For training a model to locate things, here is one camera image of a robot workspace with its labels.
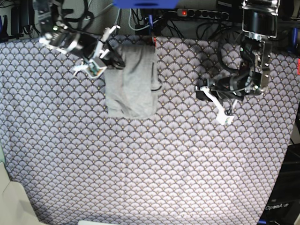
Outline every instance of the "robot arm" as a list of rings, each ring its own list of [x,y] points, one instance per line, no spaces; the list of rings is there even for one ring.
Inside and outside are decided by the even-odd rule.
[[[270,76],[270,57],[272,43],[269,38],[277,36],[277,16],[280,0],[244,0],[243,2],[243,24],[242,31],[244,38],[240,46],[242,58],[240,68],[229,68],[222,61],[222,41],[218,43],[218,60],[221,66],[230,72],[229,77],[218,80],[199,79],[196,85],[197,98],[215,102],[211,95],[218,101],[223,99],[235,99],[243,101],[247,95],[260,95],[266,91]],[[233,106],[230,110],[218,108],[224,111],[223,116],[217,120],[224,124],[224,121],[231,123]]]
[[[73,69],[75,73],[85,71],[91,79],[100,77],[108,68],[123,69],[124,61],[107,42],[120,27],[106,28],[100,39],[88,32],[73,29],[65,19],[73,10],[62,9],[62,4],[63,1],[58,0],[34,0],[42,31],[40,43],[49,49],[63,54],[72,53],[81,58],[82,64]]]

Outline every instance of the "cable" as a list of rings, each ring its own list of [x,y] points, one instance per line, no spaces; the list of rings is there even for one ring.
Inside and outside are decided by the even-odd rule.
[[[237,90],[212,90],[212,91],[218,91],[218,92],[223,92],[223,93],[233,93],[233,92],[245,90],[245,89],[247,89],[250,86],[251,86],[251,82],[246,87],[241,88],[241,89],[237,89]]]
[[[239,37],[242,35],[243,31],[241,33],[239,33],[239,35],[236,37],[236,39],[234,40],[234,42],[236,43],[239,39]]]
[[[118,24],[118,20],[119,20],[120,13],[121,13],[121,9],[119,8],[118,14],[117,14],[117,18],[116,18],[115,22],[113,23],[114,25],[117,25],[117,24]]]
[[[270,41],[274,41],[274,42],[276,42],[276,41],[283,41],[286,38],[288,38],[288,36],[289,36],[289,33],[287,33],[284,37],[282,37],[280,39],[272,39],[272,38],[270,38]]]
[[[90,0],[88,3],[88,8],[90,8],[90,4],[92,3],[93,0]]]
[[[140,22],[143,21],[143,19],[140,19],[139,15],[138,15],[138,9],[136,10],[136,12],[132,9],[132,12],[134,14],[133,20],[134,20],[135,24],[140,25]]]
[[[142,28],[134,29],[134,28],[131,26],[131,24],[130,24],[130,20],[131,20],[131,17],[132,17],[131,9],[130,9],[129,11],[130,11],[130,13],[129,13],[128,25],[129,25],[129,27],[130,27],[132,30],[134,30],[134,31],[141,31],[141,30],[144,30],[144,29],[150,27],[149,25],[146,25],[146,26],[144,26],[144,27],[142,27]]]
[[[225,98],[230,102],[230,103],[229,103],[229,104],[230,104],[229,110],[231,110],[231,109],[233,108],[233,101],[232,101],[226,94],[224,94],[224,93],[219,93],[218,90],[216,91],[216,93],[217,93],[217,95],[219,96],[219,98],[220,98],[221,100],[224,100],[224,99],[220,96],[220,94],[222,94],[223,96],[225,96]]]
[[[83,0],[83,5],[84,5],[84,11],[82,13],[82,15],[79,18],[65,18],[65,16],[67,14],[63,14],[61,15],[63,22],[68,26],[71,27],[70,23],[78,23],[77,25],[77,30],[83,30],[86,31],[89,27],[91,27],[93,20],[94,20],[94,14],[92,12],[89,11],[88,8],[88,0]],[[86,17],[90,17],[89,18],[89,23],[85,25],[85,27],[82,28],[83,26],[83,21],[86,19]]]
[[[175,28],[176,33],[178,34],[179,37],[184,38],[183,34],[181,33],[181,31],[178,29],[178,27],[174,24],[173,20],[169,20],[172,24],[173,27]]]
[[[227,30],[227,32],[230,32],[230,31],[233,31],[235,30],[235,28],[231,28],[230,30]],[[228,72],[232,73],[232,74],[236,74],[239,72],[238,69],[233,69],[233,68],[230,68],[228,67],[224,62],[223,62],[223,57],[222,57],[222,48],[223,48],[223,40],[222,38],[220,38],[219,42],[218,42],[218,45],[217,45],[217,59],[221,65],[221,67],[225,70],[227,70]]]
[[[11,4],[11,5],[8,5],[8,6],[4,6],[4,7],[0,6],[0,8],[7,8],[7,7],[10,7],[10,6],[14,6],[14,4]]]
[[[117,25],[121,24],[121,20],[122,20],[122,9],[120,10],[120,15],[119,15],[119,19],[117,21]],[[116,35],[119,34],[120,29],[116,29]]]
[[[110,8],[112,8],[113,6],[114,6],[114,4],[112,4],[112,3],[109,4],[108,6],[106,6],[106,7],[105,7],[105,8],[104,8],[97,16],[95,16],[95,17],[94,17],[94,15],[91,13],[90,16],[92,15],[93,18],[89,18],[88,20],[93,20],[93,19],[95,19],[95,18],[97,18],[97,17],[103,15],[104,13],[108,12],[108,10],[109,10]],[[92,25],[91,22],[90,22],[89,24],[87,24],[83,30],[82,30],[82,29],[79,29],[79,28],[75,29],[75,28],[73,28],[73,27],[69,24],[69,22],[74,22],[74,23],[76,23],[76,22],[78,22],[79,18],[78,18],[78,19],[65,18],[64,15],[61,15],[61,17],[62,17],[62,21],[68,26],[68,29],[71,30],[71,31],[79,32],[79,33],[87,34],[87,35],[100,36],[100,34],[96,34],[96,33],[91,33],[91,32],[85,31],[85,30],[87,30],[87,29]]]
[[[205,32],[206,32],[209,28],[211,28],[211,26],[214,24],[214,22],[215,22],[215,20],[213,20],[212,23],[210,24],[210,26],[208,26],[208,27],[203,31],[203,34],[202,34],[200,40],[202,40],[202,38],[204,37]]]
[[[217,33],[215,33],[214,36],[211,36],[210,38],[211,38],[211,39],[214,39],[214,38],[217,37],[218,35],[222,34],[224,31],[229,31],[229,30],[231,30],[232,28],[235,28],[235,27],[233,27],[233,26],[222,27]]]
[[[171,28],[172,29],[175,29],[174,27],[171,27],[171,26],[169,26],[169,25],[167,25],[167,28],[169,28],[169,31],[170,31],[170,33],[172,34],[172,36],[174,37],[174,34],[173,34],[173,32],[172,32],[172,30],[171,30]]]
[[[211,37],[213,37],[213,36],[218,32],[219,29],[222,28],[222,25],[225,26],[225,27],[227,27],[227,25],[223,24],[223,23],[221,22],[220,19],[218,19],[218,23],[219,23],[218,27],[217,27],[216,30],[212,33],[212,35],[209,36],[209,38],[208,38],[209,40],[211,39]]]
[[[206,24],[216,24],[216,23],[218,23],[218,22],[204,22],[204,23],[201,23],[200,25],[198,25],[197,29],[196,29],[197,39],[200,39],[199,34],[198,34],[200,27],[202,27],[202,26],[204,26]]]
[[[39,35],[41,32],[36,28],[35,24],[32,25],[33,29],[35,30],[35,32],[37,33],[37,35]]]

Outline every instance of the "gray towel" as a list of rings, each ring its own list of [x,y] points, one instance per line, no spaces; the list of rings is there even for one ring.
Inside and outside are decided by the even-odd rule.
[[[109,117],[145,119],[155,114],[161,82],[155,47],[121,45],[117,52],[126,67],[105,72],[105,101]]]

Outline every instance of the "black wire bundle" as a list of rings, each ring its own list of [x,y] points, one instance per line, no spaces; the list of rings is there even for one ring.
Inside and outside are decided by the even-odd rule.
[[[143,19],[139,17],[139,13],[138,13],[138,9],[136,11],[134,11],[133,9],[131,9],[131,12],[132,12],[132,18],[133,18],[133,21],[135,22],[136,25],[141,25],[140,22],[143,21]]]
[[[35,31],[37,33],[37,35],[40,34],[40,31],[38,31],[38,29],[36,28],[35,24],[23,27],[24,34],[27,34],[29,36],[29,38],[34,38],[33,37],[33,31]]]
[[[171,17],[170,17],[170,13],[172,12],[165,12],[164,10],[161,10],[161,13],[163,15],[162,17],[162,21],[163,22],[163,27],[167,27],[171,33],[171,35],[174,37],[174,33],[173,31],[176,32],[177,36],[179,38],[184,38],[182,32],[179,30],[179,28],[175,25],[174,21],[171,20]]]
[[[201,39],[203,38],[203,36],[204,36],[206,30],[207,30],[208,28],[210,28],[211,25],[213,25],[213,24],[219,24],[219,22],[215,22],[215,21],[213,21],[213,22],[204,22],[204,23],[201,23],[200,25],[198,25],[198,26],[197,26],[197,29],[196,29],[196,36],[197,36],[197,39],[201,40]],[[202,36],[200,37],[200,36],[199,36],[199,29],[200,29],[202,26],[204,26],[204,25],[209,25],[209,26],[204,30]]]
[[[236,30],[240,30],[240,28],[237,28],[237,27],[231,27],[230,29],[227,29],[225,31],[225,34],[229,33],[229,32],[234,32]],[[232,74],[235,74],[235,73],[238,73],[238,69],[233,69],[233,68],[230,68],[228,67],[224,62],[223,62],[223,58],[222,58],[222,48],[223,48],[223,45],[224,45],[224,41],[225,41],[225,38],[224,38],[224,34],[223,34],[223,38],[220,38],[219,39],[219,42],[218,42],[218,45],[217,45],[217,59],[221,65],[221,67],[225,70],[227,70],[228,72],[232,73]]]
[[[70,23],[77,23],[77,30],[86,31],[94,22],[94,14],[89,11],[88,0],[83,0],[84,10],[80,17],[78,18],[66,18],[66,15],[62,15],[66,25],[74,29]],[[89,22],[83,27],[83,21],[85,18],[89,17]]]
[[[178,29],[178,27],[174,24],[173,20],[169,20],[173,26],[169,25],[168,22],[167,22],[167,28],[169,29],[169,31],[171,32],[171,34],[174,36],[172,30],[174,30],[178,37],[180,38],[184,38],[183,34],[181,33],[181,31]]]

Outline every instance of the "black cable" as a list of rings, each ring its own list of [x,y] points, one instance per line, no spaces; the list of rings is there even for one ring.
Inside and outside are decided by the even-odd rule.
[[[9,3],[15,3],[15,1],[14,0],[4,0],[4,1],[2,1],[1,3],[0,3],[0,6],[4,6],[4,4],[5,3],[7,3],[7,2],[9,2]]]
[[[32,38],[32,32],[33,32],[33,27],[30,28],[30,26],[23,27],[23,32],[24,34],[28,35],[29,38]]]
[[[142,21],[142,19],[140,20],[137,11],[135,12],[133,9],[131,9],[131,12],[133,13],[133,21],[135,22],[135,24],[140,25],[140,21]]]
[[[172,29],[175,29],[174,27],[171,27],[171,26],[169,26],[169,25],[167,25],[167,28],[169,28],[169,31],[170,31],[170,33],[172,34],[172,36],[174,37],[174,34],[173,34],[173,32],[172,32],[172,30],[171,30],[171,28]]]
[[[216,30],[209,36],[208,40],[210,40],[211,37],[214,36],[214,35],[218,32],[218,30],[219,30],[220,28],[222,28],[222,27],[221,27],[221,23],[219,23],[219,25],[218,25],[218,27],[216,28]]]
[[[140,10],[141,18],[140,18],[140,16],[139,16],[139,9],[136,9],[136,14],[137,14],[137,19],[138,19],[139,21],[143,21],[143,17],[142,17],[142,14],[141,14],[141,10]]]
[[[236,90],[211,90],[211,91],[218,91],[218,92],[224,92],[224,93],[232,93],[232,92],[237,92],[237,91],[245,90],[245,89],[247,89],[250,86],[251,86],[251,82],[250,82],[250,84],[248,84],[247,86],[245,86],[245,87],[243,87],[241,89],[236,89]]]
[[[231,106],[230,109],[233,108],[233,101],[231,100],[230,97],[228,97],[228,96],[226,95],[226,93],[218,93],[218,91],[217,91],[217,94],[218,94],[219,97],[221,97],[220,94],[223,95],[223,96],[225,96],[225,98],[228,99],[228,101],[230,102],[230,106]]]
[[[202,35],[201,35],[201,37],[200,37],[200,40],[202,40],[202,38],[204,37],[205,32],[206,32],[209,28],[211,28],[211,25],[212,25],[212,24],[210,24],[207,28],[205,28],[205,30],[203,31],[203,33],[202,33]]]
[[[133,22],[135,22],[136,25],[140,25],[140,21],[138,19],[136,20],[135,11],[131,9],[131,12],[133,13],[132,14]]]
[[[36,31],[36,33],[39,35],[41,32],[36,28],[35,25],[32,25],[33,29]]]
[[[4,7],[0,6],[0,8],[7,8],[7,7],[10,7],[10,6],[14,6],[14,4],[11,4],[11,5],[8,5],[8,6],[4,6]]]
[[[86,31],[89,27],[91,27],[93,20],[94,20],[94,14],[92,12],[89,11],[89,7],[88,7],[88,0],[83,0],[83,5],[84,5],[84,11],[82,13],[82,15],[79,18],[65,18],[66,15],[62,15],[63,18],[63,22],[68,26],[71,27],[72,29],[74,29],[70,23],[78,23],[77,25],[77,30],[82,30],[82,31]],[[90,20],[88,22],[88,24],[82,28],[83,26],[83,21],[86,17],[90,17]]]
[[[218,23],[218,22],[204,22],[204,23],[201,23],[200,25],[198,25],[197,28],[196,28],[197,39],[200,39],[198,32],[199,32],[199,29],[200,29],[202,26],[204,26],[204,25],[206,25],[206,24],[216,24],[216,23]]]
[[[288,38],[288,36],[289,36],[289,33],[287,33],[284,37],[282,37],[282,38],[280,38],[280,39],[272,39],[272,38],[270,38],[270,41],[283,41],[283,40],[285,40],[286,38]]]
[[[230,30],[227,30],[225,33],[228,33],[228,32],[232,32],[234,30],[236,30],[237,28],[231,28]],[[228,67],[224,62],[223,62],[223,57],[222,57],[222,48],[223,48],[223,43],[224,43],[224,40],[222,40],[222,38],[220,38],[219,42],[218,42],[218,45],[217,45],[217,59],[221,65],[221,67],[225,70],[227,70],[228,72],[232,73],[232,74],[236,74],[239,72],[238,69],[233,69],[233,68],[230,68]]]
[[[233,26],[222,27],[222,28],[220,28],[220,30],[217,33],[214,34],[214,36],[211,36],[210,38],[213,40],[214,38],[216,38],[217,36],[222,34],[224,31],[231,30],[232,28],[234,28],[234,27]]]
[[[178,36],[180,36],[181,38],[184,38],[183,34],[182,34],[181,31],[178,29],[178,27],[174,24],[174,22],[173,22],[172,20],[169,20],[169,21],[173,24],[175,30],[177,31]]]

